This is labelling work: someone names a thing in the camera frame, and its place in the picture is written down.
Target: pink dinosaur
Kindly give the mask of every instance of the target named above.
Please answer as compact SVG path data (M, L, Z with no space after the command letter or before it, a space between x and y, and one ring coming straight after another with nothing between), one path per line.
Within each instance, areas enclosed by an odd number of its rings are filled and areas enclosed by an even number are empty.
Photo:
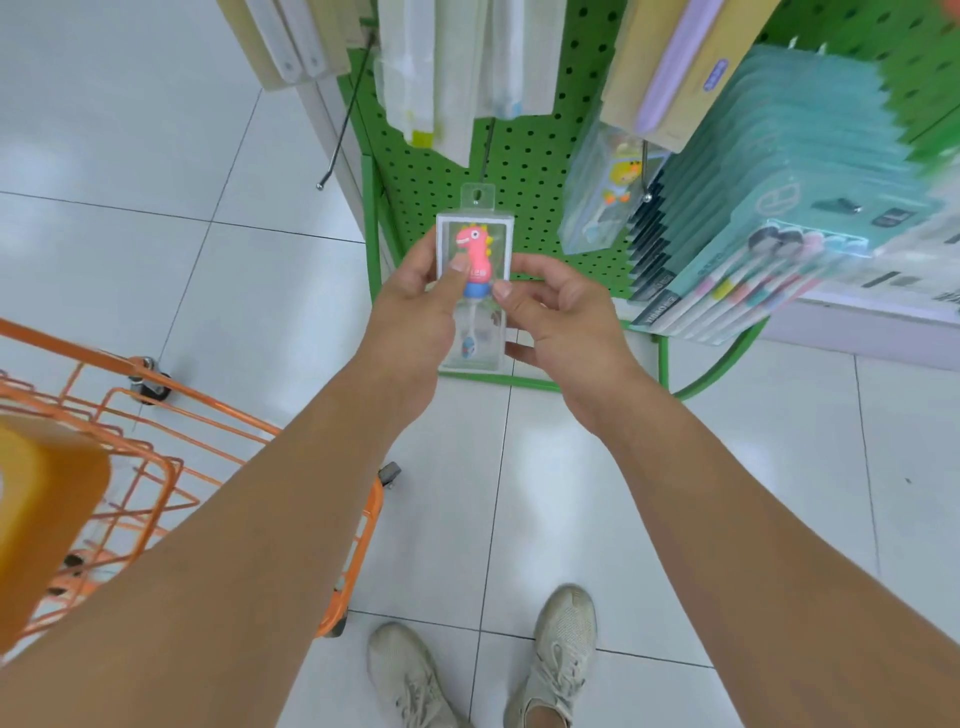
M457 233L457 247L465 248L470 260L470 275L467 278L467 298L478 299L490 291L493 266L490 263L493 238L486 225L470 225Z

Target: person's left hand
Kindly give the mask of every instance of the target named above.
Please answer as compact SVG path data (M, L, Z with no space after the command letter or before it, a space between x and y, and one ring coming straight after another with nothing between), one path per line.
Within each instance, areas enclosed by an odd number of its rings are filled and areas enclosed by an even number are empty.
M453 346L453 309L464 294L469 262L458 254L436 285L437 230L432 228L403 258L380 289L367 332L351 365L363 379L390 390L400 428L419 417L437 390L437 368Z

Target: orange shopping cart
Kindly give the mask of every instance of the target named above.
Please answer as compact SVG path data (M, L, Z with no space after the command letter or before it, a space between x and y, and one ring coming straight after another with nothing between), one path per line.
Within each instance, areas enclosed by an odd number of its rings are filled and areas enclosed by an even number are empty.
M150 357L95 351L5 319L0 337L28 361L59 357L65 376L44 392L0 369L0 658L10 658L154 546L280 428L179 384ZM126 380L109 386L112 376ZM371 486L318 637L344 630L384 486L399 472L390 463Z

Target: dinosaur toothbrush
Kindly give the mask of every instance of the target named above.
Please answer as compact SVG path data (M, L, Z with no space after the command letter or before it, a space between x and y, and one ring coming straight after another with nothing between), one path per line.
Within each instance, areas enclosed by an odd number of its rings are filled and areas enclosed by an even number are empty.
M470 263L470 273L467 278L467 287L464 289L464 298L469 305L469 324L467 335L464 337L461 354L464 359L471 358L477 349L476 345L476 315L477 306L490 295L490 279L493 276L493 266L490 263L491 243L493 238L487 232L486 225L468 225L456 237L457 247L467 251Z

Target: forearm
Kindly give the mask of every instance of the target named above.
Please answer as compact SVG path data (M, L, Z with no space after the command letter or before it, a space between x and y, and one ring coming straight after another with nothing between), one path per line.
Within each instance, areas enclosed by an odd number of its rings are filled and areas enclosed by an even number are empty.
M637 376L599 434L744 723L960 723L960 648Z
M0 672L4 724L276 722L402 427L351 365L196 514ZM51 704L51 686L57 700Z

